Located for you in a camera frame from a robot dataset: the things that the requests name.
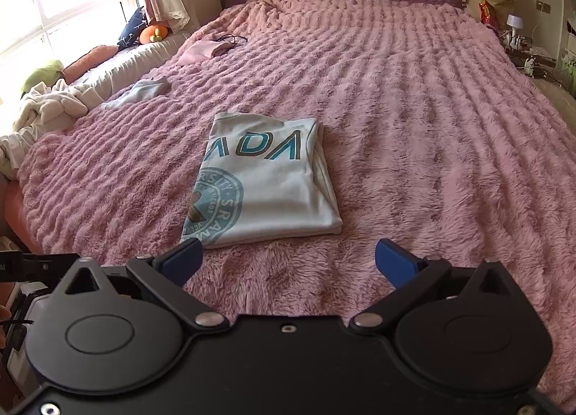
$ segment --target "black cable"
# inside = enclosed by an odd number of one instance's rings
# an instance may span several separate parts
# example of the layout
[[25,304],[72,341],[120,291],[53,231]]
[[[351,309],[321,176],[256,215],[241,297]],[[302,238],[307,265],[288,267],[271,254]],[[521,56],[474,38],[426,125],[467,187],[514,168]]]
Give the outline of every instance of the black cable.
[[544,76],[545,76],[546,74],[548,74],[549,77],[552,77],[552,78],[554,79],[554,81],[555,81],[559,86],[561,86],[566,92],[570,93],[570,91],[564,86],[564,84],[563,84],[560,80],[558,80],[558,79],[556,78],[556,76],[555,76],[552,72],[550,72],[548,69],[544,69],[544,68],[542,68],[542,67],[537,67],[536,69],[539,69],[540,71],[544,72]]
[[[228,39],[231,38],[232,40],[234,40],[232,42],[232,44],[234,46],[240,46],[240,45],[245,45],[246,43],[248,43],[248,38],[246,38],[245,36],[240,36],[240,35],[233,35],[231,33],[226,33],[225,35],[221,36],[220,38],[215,39],[215,41],[217,42],[223,42],[223,41],[228,41]],[[236,39],[241,39],[244,40],[244,43],[237,43]]]
[[13,324],[34,324],[34,321],[29,319],[0,320],[0,326],[11,326]]

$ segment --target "green plush toy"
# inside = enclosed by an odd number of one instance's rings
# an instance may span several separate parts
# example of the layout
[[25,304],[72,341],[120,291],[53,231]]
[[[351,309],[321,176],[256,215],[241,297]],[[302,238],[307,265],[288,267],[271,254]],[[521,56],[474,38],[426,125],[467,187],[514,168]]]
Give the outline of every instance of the green plush toy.
[[49,60],[41,68],[35,69],[24,82],[21,90],[21,96],[27,94],[30,89],[44,82],[46,86],[54,86],[60,78],[64,78],[64,66],[59,60]]

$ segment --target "folded t-shirt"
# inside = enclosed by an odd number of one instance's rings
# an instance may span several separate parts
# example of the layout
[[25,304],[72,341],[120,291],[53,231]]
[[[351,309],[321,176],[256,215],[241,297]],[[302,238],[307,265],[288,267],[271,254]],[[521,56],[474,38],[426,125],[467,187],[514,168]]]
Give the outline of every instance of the folded t-shirt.
[[315,118],[218,113],[190,193],[182,241],[204,247],[339,234],[342,220]]

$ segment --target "light blue cloth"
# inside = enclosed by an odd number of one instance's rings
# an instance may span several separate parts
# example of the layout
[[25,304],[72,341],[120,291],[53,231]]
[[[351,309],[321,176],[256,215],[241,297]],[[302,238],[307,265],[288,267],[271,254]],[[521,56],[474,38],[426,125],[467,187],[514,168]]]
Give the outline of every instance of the light blue cloth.
[[155,96],[161,95],[166,92],[170,84],[166,77],[161,77],[158,80],[139,80],[134,86],[125,92],[122,96],[111,102],[103,103],[102,108],[119,108],[125,104],[136,102],[143,102]]

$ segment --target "pink fluffy blanket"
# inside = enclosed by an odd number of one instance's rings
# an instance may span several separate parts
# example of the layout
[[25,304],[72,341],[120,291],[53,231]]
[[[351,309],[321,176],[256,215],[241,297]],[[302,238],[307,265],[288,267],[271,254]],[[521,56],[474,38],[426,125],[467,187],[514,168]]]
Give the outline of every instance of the pink fluffy blanket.
[[[249,42],[175,65],[223,33]],[[98,108],[28,154],[19,181],[45,251],[166,251],[215,113],[319,118],[342,234],[207,251],[188,290],[231,317],[351,316],[391,291],[379,238],[457,266],[497,258],[554,339],[542,389],[576,405],[576,139],[490,30],[447,5],[258,0],[150,76],[169,94]]]

